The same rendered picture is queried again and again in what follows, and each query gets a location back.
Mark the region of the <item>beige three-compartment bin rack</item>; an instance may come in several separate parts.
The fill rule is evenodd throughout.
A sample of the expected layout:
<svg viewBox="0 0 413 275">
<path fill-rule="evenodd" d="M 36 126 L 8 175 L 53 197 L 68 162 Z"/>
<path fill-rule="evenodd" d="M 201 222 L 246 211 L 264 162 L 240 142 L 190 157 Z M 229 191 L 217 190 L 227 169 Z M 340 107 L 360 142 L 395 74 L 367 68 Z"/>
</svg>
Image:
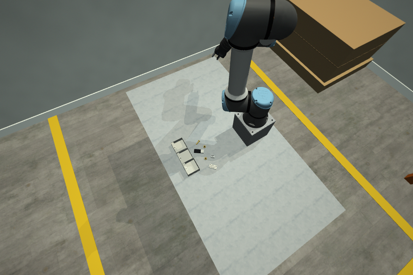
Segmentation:
<svg viewBox="0 0 413 275">
<path fill-rule="evenodd" d="M 182 166 L 184 167 L 188 177 L 200 171 L 200 168 L 185 144 L 183 138 L 171 142 L 171 145 L 177 154 Z"/>
</svg>

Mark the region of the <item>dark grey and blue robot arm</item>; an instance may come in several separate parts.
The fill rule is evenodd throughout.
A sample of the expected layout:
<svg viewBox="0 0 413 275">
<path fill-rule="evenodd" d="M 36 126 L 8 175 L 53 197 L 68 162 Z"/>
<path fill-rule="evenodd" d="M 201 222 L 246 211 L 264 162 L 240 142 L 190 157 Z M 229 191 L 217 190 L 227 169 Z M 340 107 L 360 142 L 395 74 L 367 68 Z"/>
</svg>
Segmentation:
<svg viewBox="0 0 413 275">
<path fill-rule="evenodd" d="M 222 108 L 243 112 L 252 128 L 264 126 L 274 96 L 265 87 L 246 88 L 253 49 L 273 47 L 296 28 L 297 12 L 286 0 L 231 0 L 224 38 L 231 47 L 228 86 L 222 91 Z"/>
</svg>

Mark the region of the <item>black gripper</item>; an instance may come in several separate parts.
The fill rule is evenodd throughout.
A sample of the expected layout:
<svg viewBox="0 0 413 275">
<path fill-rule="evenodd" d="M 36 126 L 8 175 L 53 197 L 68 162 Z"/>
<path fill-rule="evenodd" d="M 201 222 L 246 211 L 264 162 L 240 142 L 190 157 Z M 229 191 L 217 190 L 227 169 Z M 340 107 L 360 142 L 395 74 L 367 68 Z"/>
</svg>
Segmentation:
<svg viewBox="0 0 413 275">
<path fill-rule="evenodd" d="M 212 57 L 216 54 L 218 55 L 217 60 L 222 57 L 224 58 L 227 54 L 228 51 L 230 51 L 231 47 L 228 43 L 228 39 L 223 38 L 220 44 L 215 48 L 214 53 L 212 54 Z"/>
</svg>

